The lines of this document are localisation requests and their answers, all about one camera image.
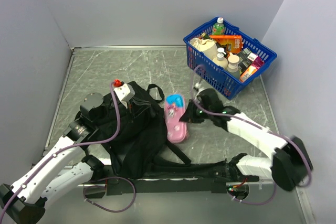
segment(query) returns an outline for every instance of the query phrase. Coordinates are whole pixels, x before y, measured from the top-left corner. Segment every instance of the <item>gray floor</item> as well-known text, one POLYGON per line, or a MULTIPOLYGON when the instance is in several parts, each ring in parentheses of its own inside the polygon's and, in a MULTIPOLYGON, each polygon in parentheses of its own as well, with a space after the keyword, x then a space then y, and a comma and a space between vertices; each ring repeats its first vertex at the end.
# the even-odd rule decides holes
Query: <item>gray floor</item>
MULTIPOLYGON (((67 125, 74 119, 79 104, 90 92, 109 92, 109 83, 118 78, 125 82, 135 80, 146 88, 155 83, 165 95, 181 93, 190 97, 191 70, 186 65, 185 49, 174 50, 80 50, 75 52, 69 78, 62 97, 51 135, 52 147, 67 125)), ((234 100, 225 104, 236 106, 257 123, 275 131, 275 124, 258 78, 234 100)), ((231 158, 239 153, 253 156, 263 154, 240 137, 226 133, 211 122, 188 126, 190 137, 179 147, 195 163, 210 163, 231 158)), ((90 152, 105 163, 110 163, 108 154, 101 146, 91 146, 90 152)), ((176 158, 169 152, 163 155, 172 161, 176 158)), ((71 164, 77 163, 78 157, 71 164)), ((249 201, 261 202, 269 198, 272 185, 251 186, 249 201)), ((131 195, 106 196, 97 200, 111 209, 126 206, 131 195)), ((169 193, 138 194, 135 204, 126 212, 111 214, 83 202, 82 188, 76 188, 58 200, 47 210, 41 224, 58 223, 306 223, 296 191, 291 193, 278 189, 275 199, 265 206, 248 206, 232 202, 227 194, 169 193)))
MULTIPOLYGON (((162 87, 165 95, 181 93, 186 101, 190 98, 191 70, 186 64, 185 49, 78 51, 75 53, 51 135, 50 147, 53 147, 67 125, 74 119, 84 97, 91 92, 108 93, 109 83, 114 79, 125 82, 134 80, 144 88, 147 88, 150 83, 155 83, 162 87)), ((231 101, 222 95, 219 96, 225 104, 237 107, 257 123, 275 131, 274 121, 259 78, 231 101)), ((263 156, 259 149, 247 141, 213 126, 210 121, 190 124, 188 131, 189 139, 179 144, 179 147, 195 163, 213 163, 224 158, 230 160, 239 153, 263 156)), ((91 146, 89 151, 96 157, 105 159, 106 163, 109 162, 109 155, 102 146, 91 146)), ((162 156, 178 161, 169 150, 165 150, 162 156)), ((79 162, 81 158, 74 159, 71 164, 79 162)))

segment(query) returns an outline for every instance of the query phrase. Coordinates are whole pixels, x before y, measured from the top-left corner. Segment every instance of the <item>pink package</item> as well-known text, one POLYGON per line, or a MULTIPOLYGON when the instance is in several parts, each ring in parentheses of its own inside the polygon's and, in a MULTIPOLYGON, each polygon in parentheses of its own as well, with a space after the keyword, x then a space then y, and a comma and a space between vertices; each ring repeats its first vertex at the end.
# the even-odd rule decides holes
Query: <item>pink package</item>
POLYGON ((180 122, 185 112, 185 102, 181 94, 172 94, 164 102, 164 118, 168 130, 167 139, 180 143, 187 137, 187 124, 180 122))

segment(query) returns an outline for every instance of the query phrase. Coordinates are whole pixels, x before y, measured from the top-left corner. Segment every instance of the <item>metal frame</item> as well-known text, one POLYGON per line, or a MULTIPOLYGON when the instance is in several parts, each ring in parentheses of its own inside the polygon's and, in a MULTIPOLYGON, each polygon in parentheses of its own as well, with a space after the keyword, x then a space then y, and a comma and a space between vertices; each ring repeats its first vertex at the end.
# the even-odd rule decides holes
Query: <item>metal frame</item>
MULTIPOLYGON (((67 84, 67 81, 68 81, 68 78, 69 78, 72 63, 73 63, 74 57, 76 56, 76 52, 78 52, 78 51, 93 51, 93 50, 143 50, 143 49, 167 50, 167 49, 182 49, 184 47, 185 47, 185 45, 181 45, 181 46, 179 46, 179 45, 177 45, 177 46, 106 46, 106 47, 72 48, 72 55, 71 55, 69 67, 68 67, 68 70, 67 70, 64 82, 63 82, 62 90, 61 90, 61 93, 60 93, 60 96, 59 96, 59 99, 58 99, 55 115, 54 115, 54 118, 53 118, 53 121, 52 121, 52 124, 51 124, 51 128, 50 128, 50 131, 49 131, 49 134, 48 134, 48 139, 47 139, 45 150, 47 150, 49 142, 50 142, 51 134, 53 132, 55 122, 56 122, 57 113, 59 111, 59 107, 60 107, 62 97, 63 97, 64 91, 65 91, 65 87, 66 87, 66 84, 67 84)), ((261 80, 261 84, 262 84, 263 90, 264 90, 265 95, 266 95, 266 99, 267 99, 267 102, 268 102, 268 105, 269 105, 269 108, 270 108, 270 111, 271 111, 271 115, 272 115, 272 119, 274 121, 276 131, 279 133, 278 125, 277 125, 277 122, 275 120, 275 116, 274 116, 274 113, 273 113, 273 110, 272 110, 272 107, 271 107, 271 104, 270 104, 270 101, 269 101, 269 98, 268 98, 268 94, 267 94, 262 76, 260 76, 260 80, 261 80)), ((270 181, 267 181, 267 180, 265 180, 265 181, 262 180, 261 182, 262 182, 262 184, 271 183, 270 181)), ((310 201, 309 201, 307 192, 303 188, 297 188, 296 192, 298 194, 298 199, 299 199, 299 202, 300 202, 300 205, 301 205, 302 212, 303 212, 304 218, 306 220, 306 223, 307 224, 316 224, 316 221, 314 219, 312 209, 311 209, 311 206, 310 206, 310 201)))

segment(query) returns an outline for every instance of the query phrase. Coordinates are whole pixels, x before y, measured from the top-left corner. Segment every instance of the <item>gray wall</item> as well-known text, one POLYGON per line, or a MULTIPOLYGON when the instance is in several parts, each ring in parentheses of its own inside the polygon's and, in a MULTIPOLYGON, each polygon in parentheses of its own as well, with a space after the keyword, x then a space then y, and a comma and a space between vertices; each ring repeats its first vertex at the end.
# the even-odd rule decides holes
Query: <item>gray wall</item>
POLYGON ((283 0, 46 0, 71 47, 182 45, 183 37, 224 16, 262 39, 283 0))
POLYGON ((335 0, 285 0, 263 42, 278 53, 265 75, 282 132, 303 139, 314 165, 308 189, 318 223, 335 223, 335 0))
POLYGON ((43 152, 70 48, 43 0, 0 0, 0 183, 43 152))

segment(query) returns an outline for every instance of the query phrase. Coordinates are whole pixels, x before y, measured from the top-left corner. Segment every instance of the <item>orange box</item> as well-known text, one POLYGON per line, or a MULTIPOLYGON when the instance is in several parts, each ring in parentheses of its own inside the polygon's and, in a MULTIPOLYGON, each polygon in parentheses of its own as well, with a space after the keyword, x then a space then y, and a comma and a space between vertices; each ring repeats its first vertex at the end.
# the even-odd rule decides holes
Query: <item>orange box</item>
POLYGON ((226 51, 237 54, 243 48, 242 37, 240 35, 210 35, 211 39, 214 39, 226 48, 226 51))

